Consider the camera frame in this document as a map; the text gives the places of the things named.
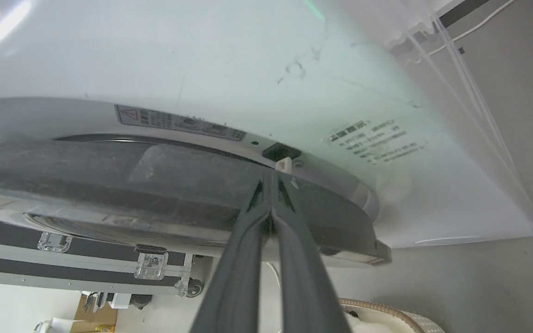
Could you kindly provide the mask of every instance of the black tape strip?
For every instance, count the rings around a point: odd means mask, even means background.
[[[81,280],[106,283],[139,284],[143,286],[174,286],[180,277],[166,276],[163,280],[140,280],[133,276],[133,273],[109,272],[86,270],[84,268],[73,268],[63,266],[53,266],[44,264],[26,263],[24,261],[14,261],[0,259],[0,272],[10,274],[20,274],[25,276],[41,276],[44,278],[63,278],[65,280]]]
[[[453,25],[453,23],[459,21],[462,17],[470,14],[474,9],[486,4],[488,1],[489,0],[465,0],[440,17],[440,21],[444,27],[449,27],[450,25]]]
[[[39,230],[22,228],[20,226],[8,225],[7,223],[0,222],[0,245],[36,249],[41,234],[42,232]],[[66,253],[83,255],[85,257],[137,261],[139,253],[136,253],[134,249],[135,247],[130,247],[128,245],[84,240],[83,238],[74,237],[71,241],[71,246]],[[168,253],[168,265],[184,265],[184,253]]]

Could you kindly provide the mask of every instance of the white surface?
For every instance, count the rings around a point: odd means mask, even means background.
[[[129,308],[131,302],[131,294],[114,294],[112,302],[110,302],[111,308]]]
[[[201,296],[154,296],[152,302],[142,310],[135,306],[118,310],[115,332],[187,333],[202,299]]]
[[[65,320],[62,318],[53,318],[47,333],[70,333],[71,327],[76,320]]]
[[[0,332],[31,333],[39,322],[73,318],[79,302],[72,290],[0,284]]]
[[[455,97],[428,63],[408,68],[416,86],[372,43],[401,43],[392,28],[408,25],[413,11],[423,15],[424,2],[308,3],[31,2],[0,38],[0,98],[107,101],[272,137],[374,189],[376,232],[394,248],[533,235],[532,205],[482,99],[461,80],[459,55],[440,68],[460,88]],[[32,103],[0,100],[0,139],[120,127],[110,105]],[[424,149],[374,165],[325,140],[359,121],[407,131],[378,156],[411,143]]]
[[[406,327],[402,327],[403,329],[396,330],[390,329],[388,325],[364,322],[363,320],[360,320],[360,318],[355,318],[350,314],[345,314],[345,318],[347,319],[347,322],[349,323],[353,333],[412,333],[412,329],[410,329],[408,325],[406,325]]]

